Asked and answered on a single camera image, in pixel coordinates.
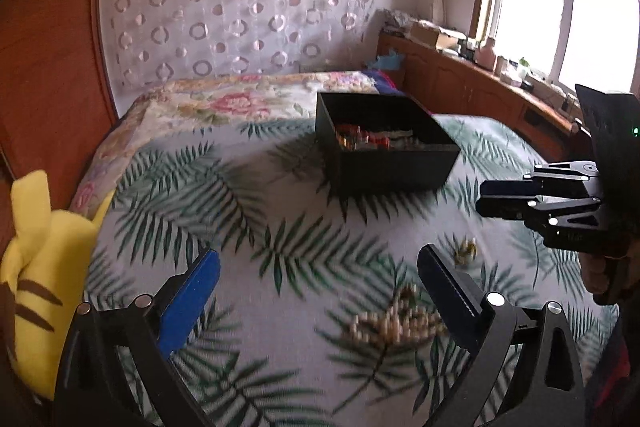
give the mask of pikachu plush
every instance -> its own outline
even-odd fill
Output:
[[[15,237],[0,264],[1,327],[14,371],[48,399],[111,196],[89,221],[51,210],[44,171],[27,174],[11,189]]]

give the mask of floral bedspread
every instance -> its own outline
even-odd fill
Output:
[[[474,209],[483,180],[520,178],[540,157],[494,120],[437,116],[461,149],[441,190],[338,201],[314,136],[315,90],[326,88],[374,90],[364,75],[339,73],[176,82],[138,102],[98,150],[84,182],[92,195],[79,189],[77,208],[90,213],[91,198],[117,184],[86,298],[105,308],[155,294],[214,248],[220,282],[172,362],[215,425],[419,427],[468,355],[446,333],[355,343],[350,322],[383,314],[408,283],[421,288],[423,245],[453,257],[473,237],[478,256],[467,269],[484,291],[521,306],[562,304],[588,378],[617,308],[594,304],[576,253]],[[417,301],[432,308],[423,289]],[[499,407],[517,356],[507,357],[482,421]],[[121,359],[144,416],[158,422],[130,354]]]
[[[113,190],[134,153],[159,136],[203,126],[315,114],[316,92],[377,92],[359,71],[272,75],[232,75],[176,80],[137,99],[119,126],[95,152],[70,210],[93,217]]]

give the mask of bolt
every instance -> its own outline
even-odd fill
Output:
[[[549,302],[549,304],[547,304],[546,307],[554,315],[559,315],[562,313],[562,306],[557,302]]]
[[[91,311],[91,304],[89,304],[88,302],[82,302],[78,304],[78,307],[76,308],[76,313],[78,315],[86,315],[90,311]]]
[[[494,306],[502,306],[504,304],[504,297],[496,292],[491,292],[486,296],[487,302]]]
[[[152,300],[153,299],[151,295],[147,295],[147,294],[138,295],[136,297],[136,300],[134,301],[134,304],[136,305],[136,308],[148,308],[149,306],[151,306]]]

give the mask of plush ear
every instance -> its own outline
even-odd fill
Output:
[[[23,266],[40,251],[49,235],[51,203],[45,171],[33,171],[11,187],[15,239]]]
[[[109,205],[111,204],[111,200],[113,199],[114,193],[115,193],[115,190],[112,190],[111,192],[109,192],[109,194],[107,194],[104,197],[104,200],[102,201],[102,203],[100,203],[100,206],[98,207],[98,210],[95,213],[95,216],[92,222],[96,227],[98,227],[98,229],[100,229],[100,227],[102,226],[102,220],[104,219],[104,216],[107,213],[107,210],[109,210]]]

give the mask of open black box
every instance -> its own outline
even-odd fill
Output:
[[[338,143],[335,125],[363,130],[412,130],[425,150],[348,151]],[[395,94],[319,92],[316,137],[324,154],[332,192],[340,197],[382,192],[437,190],[460,148],[414,99]]]

